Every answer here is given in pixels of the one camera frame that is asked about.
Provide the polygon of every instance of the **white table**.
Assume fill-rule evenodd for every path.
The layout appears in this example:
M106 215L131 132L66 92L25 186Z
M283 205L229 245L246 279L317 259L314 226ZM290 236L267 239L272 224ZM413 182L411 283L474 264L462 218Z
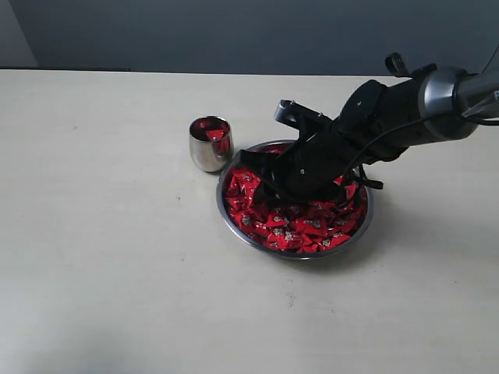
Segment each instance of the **white table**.
M189 159L196 117L295 138L280 99L366 80L1 71L0 372L497 372L499 129L369 167L370 229L316 262L238 240Z

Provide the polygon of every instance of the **stainless steel bowl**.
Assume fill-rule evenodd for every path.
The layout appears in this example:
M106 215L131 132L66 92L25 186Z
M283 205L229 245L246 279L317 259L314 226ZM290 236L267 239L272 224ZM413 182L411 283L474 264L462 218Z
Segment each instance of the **stainless steel bowl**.
M258 144L257 146L252 146L248 150L261 150L265 151L265 148L275 147L277 145L282 145L286 147L288 144L292 143L292 140L275 140L273 142L266 142L262 144ZM232 162L227 164L220 175L220 179L218 180L217 185L217 205L218 210L220 210L220 214L224 219L225 223L228 225L228 228L236 234L241 240L245 243L251 245L252 247L259 249L260 251L264 251L266 253L270 253L271 255L283 257L286 259L319 259L324 258L326 256L331 256L340 252L344 252L349 246L351 246L354 242L356 242L363 234L366 232L369 227L372 219L373 219L373 193L370 189L365 187L366 195L367 195L367 214L364 222L360 225L360 228L357 232L347 241L340 244L338 247L333 249L329 249L324 252L315 252L315 253L291 253L291 252L282 252L275 249L270 249L265 245L261 245L260 243L255 242L251 238L248 238L237 225L231 220L230 216L227 213L227 209L224 202L223 191L227 187L228 183L231 180L232 169L237 167L239 163L239 154L236 154Z

